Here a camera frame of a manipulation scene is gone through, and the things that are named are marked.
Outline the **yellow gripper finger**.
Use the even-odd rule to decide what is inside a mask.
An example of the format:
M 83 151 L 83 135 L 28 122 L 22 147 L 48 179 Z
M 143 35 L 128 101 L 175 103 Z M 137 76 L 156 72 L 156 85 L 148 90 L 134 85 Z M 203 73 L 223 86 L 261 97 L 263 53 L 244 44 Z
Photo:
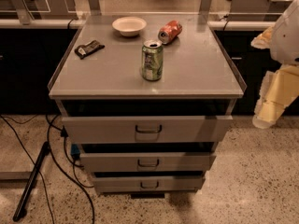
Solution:
M 272 40 L 272 32 L 273 27 L 270 26 L 258 36 L 254 37 L 250 44 L 256 49 L 269 49 Z

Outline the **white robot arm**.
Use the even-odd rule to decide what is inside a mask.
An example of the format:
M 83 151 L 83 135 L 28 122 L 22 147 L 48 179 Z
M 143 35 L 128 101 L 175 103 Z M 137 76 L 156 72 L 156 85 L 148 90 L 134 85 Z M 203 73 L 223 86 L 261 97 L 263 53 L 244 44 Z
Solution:
M 251 45 L 270 49 L 271 58 L 281 64 L 276 72 L 266 72 L 254 109 L 253 125 L 267 129 L 299 97 L 299 0 L 293 0 L 276 23 L 256 36 Z

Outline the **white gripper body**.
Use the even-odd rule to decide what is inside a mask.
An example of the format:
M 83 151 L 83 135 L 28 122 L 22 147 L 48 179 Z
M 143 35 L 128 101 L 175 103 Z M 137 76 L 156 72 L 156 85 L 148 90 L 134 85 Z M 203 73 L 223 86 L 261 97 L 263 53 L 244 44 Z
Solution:
M 252 123 L 257 128 L 267 129 L 299 97 L 299 67 L 283 64 L 276 72 L 267 71 L 259 95 Z

